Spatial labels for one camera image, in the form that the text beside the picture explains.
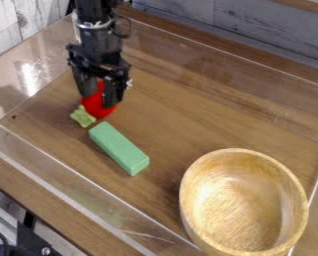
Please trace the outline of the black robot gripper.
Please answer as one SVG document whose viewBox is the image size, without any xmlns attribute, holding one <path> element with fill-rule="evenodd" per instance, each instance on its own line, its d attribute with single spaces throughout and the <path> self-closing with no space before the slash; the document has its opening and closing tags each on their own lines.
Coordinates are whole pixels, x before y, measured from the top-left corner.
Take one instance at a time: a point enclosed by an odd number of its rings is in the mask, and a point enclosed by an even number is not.
<svg viewBox="0 0 318 256">
<path fill-rule="evenodd" d="M 65 46 L 68 65 L 78 93 L 89 97 L 97 91 L 97 80 L 102 79 L 102 107 L 113 107 L 121 100 L 129 85 L 129 64 L 121 57 L 122 40 L 129 37 L 121 33 L 114 18 L 88 22 L 73 19 L 76 43 Z"/>
</svg>

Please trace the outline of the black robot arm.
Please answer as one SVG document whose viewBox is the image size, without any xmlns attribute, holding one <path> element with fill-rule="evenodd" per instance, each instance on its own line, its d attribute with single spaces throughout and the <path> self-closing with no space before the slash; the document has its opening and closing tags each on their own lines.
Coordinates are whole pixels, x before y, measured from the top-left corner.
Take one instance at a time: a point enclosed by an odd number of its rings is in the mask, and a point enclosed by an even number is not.
<svg viewBox="0 0 318 256">
<path fill-rule="evenodd" d="M 117 0 L 74 0 L 72 13 L 77 43 L 65 46 L 77 90 L 84 98 L 97 95 L 101 109 L 121 100 L 129 84 L 131 65 L 121 57 L 122 32 L 117 22 L 131 20 L 116 13 Z"/>
</svg>

